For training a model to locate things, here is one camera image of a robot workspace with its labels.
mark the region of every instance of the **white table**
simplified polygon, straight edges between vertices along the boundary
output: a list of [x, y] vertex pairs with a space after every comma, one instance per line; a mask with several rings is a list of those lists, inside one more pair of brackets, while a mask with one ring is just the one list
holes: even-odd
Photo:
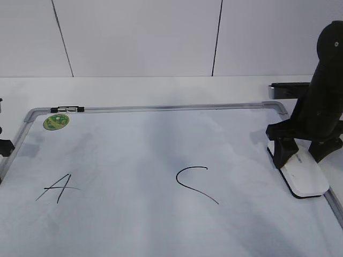
[[[173, 78], [0, 78], [3, 98], [2, 139], [13, 139], [27, 112], [36, 107], [79, 105], [117, 107], [142, 105], [219, 104], [270, 100], [272, 82], [307, 82], [310, 75]], [[281, 100], [289, 113], [295, 100]], [[341, 152], [320, 165], [343, 202]]]

